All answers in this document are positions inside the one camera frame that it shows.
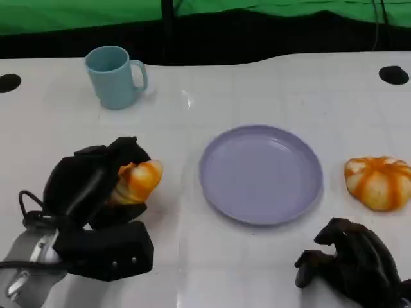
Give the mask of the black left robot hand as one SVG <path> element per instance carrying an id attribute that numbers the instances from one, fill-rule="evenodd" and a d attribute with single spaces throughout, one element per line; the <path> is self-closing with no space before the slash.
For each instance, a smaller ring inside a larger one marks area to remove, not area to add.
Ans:
<path id="1" fill-rule="evenodd" d="M 55 216 L 67 216 L 79 228 L 89 224 L 96 230 L 128 223 L 147 206 L 142 201 L 124 205 L 111 200 L 120 180 L 118 172 L 129 163 L 149 160 L 136 137 L 118 137 L 108 146 L 80 149 L 52 170 L 43 192 L 43 209 Z"/>

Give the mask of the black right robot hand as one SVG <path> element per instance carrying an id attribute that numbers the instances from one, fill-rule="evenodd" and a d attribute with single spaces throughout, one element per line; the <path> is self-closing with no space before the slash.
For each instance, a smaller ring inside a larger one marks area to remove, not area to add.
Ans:
<path id="1" fill-rule="evenodd" d="M 334 245 L 335 253 L 303 251 L 295 262 L 298 288 L 321 278 L 362 307 L 395 307 L 407 297 L 392 254 L 364 225 L 332 218 L 314 241 L 319 245 Z"/>

